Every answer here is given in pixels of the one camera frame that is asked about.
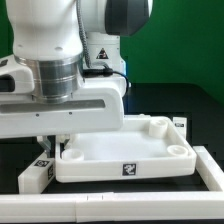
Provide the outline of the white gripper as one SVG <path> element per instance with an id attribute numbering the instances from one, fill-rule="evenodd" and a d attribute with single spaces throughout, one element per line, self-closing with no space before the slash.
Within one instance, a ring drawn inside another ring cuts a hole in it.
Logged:
<path id="1" fill-rule="evenodd" d="M 117 130 L 124 123 L 125 79 L 86 78 L 74 98 L 61 104 L 0 103 L 0 139 L 38 136 L 48 157 L 52 143 L 47 136 L 61 135 L 67 145 L 74 133 Z"/>

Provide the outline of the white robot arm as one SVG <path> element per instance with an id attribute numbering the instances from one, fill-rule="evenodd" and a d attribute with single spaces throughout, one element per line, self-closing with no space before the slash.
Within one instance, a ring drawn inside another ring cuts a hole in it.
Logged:
<path id="1" fill-rule="evenodd" d="M 5 0 L 14 41 L 0 58 L 0 139 L 111 131 L 124 120 L 119 39 L 153 0 Z"/>

